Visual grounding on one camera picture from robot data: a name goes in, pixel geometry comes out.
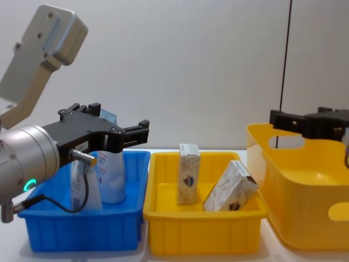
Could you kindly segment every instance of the sticker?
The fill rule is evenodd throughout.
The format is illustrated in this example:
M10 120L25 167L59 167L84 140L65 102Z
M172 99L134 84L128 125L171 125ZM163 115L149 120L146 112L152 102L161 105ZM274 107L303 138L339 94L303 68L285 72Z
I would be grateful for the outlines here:
M239 208L240 208L239 201L236 201L234 203L229 204L228 208L229 208L230 211L237 211L237 210L239 210Z
M78 151L84 151L88 149L88 141L82 143L82 144L79 144L75 147L75 150L78 150Z
M194 178L192 176L188 176L183 180L183 182L188 186L192 187L192 184L194 184Z

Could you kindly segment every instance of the blue plastic bin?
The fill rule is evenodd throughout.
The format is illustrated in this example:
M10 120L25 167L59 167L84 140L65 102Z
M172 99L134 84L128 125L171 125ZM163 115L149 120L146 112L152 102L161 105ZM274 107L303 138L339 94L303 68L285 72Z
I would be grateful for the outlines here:
M100 211L70 214L43 200L19 213L25 218L34 251L132 250L141 240L142 210L150 153L124 151L126 198ZM29 198L45 194L70 207L70 164L37 186Z

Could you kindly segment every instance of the basket handle hole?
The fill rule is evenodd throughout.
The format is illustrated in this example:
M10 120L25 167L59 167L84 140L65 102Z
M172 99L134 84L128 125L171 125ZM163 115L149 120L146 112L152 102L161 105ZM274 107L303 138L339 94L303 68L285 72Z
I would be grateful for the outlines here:
M304 139L301 135L282 135L282 136L273 136L269 139L269 147L276 148L276 140L278 140L277 149L287 149L287 148L300 148L304 145Z
M349 221L349 203L340 202L330 207L328 217L333 221Z

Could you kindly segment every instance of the green led light ring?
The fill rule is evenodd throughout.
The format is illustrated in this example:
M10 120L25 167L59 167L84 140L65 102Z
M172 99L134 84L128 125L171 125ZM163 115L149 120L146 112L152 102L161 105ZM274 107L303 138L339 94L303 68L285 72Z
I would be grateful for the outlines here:
M34 179L34 178L29 179L28 182L23 187L23 191L24 192L28 191L29 189L31 189L33 187L33 184L36 184L36 183L37 183L36 179Z

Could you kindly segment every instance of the white wall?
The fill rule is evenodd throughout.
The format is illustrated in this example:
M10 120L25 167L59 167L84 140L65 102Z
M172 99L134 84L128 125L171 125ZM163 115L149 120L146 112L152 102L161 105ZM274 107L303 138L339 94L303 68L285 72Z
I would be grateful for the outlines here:
M349 109L349 1L294 0L282 110Z
M22 124L100 102L120 126L151 121L144 147L244 148L245 126L279 107L288 0L1 1L0 75L43 3L74 10L89 33Z

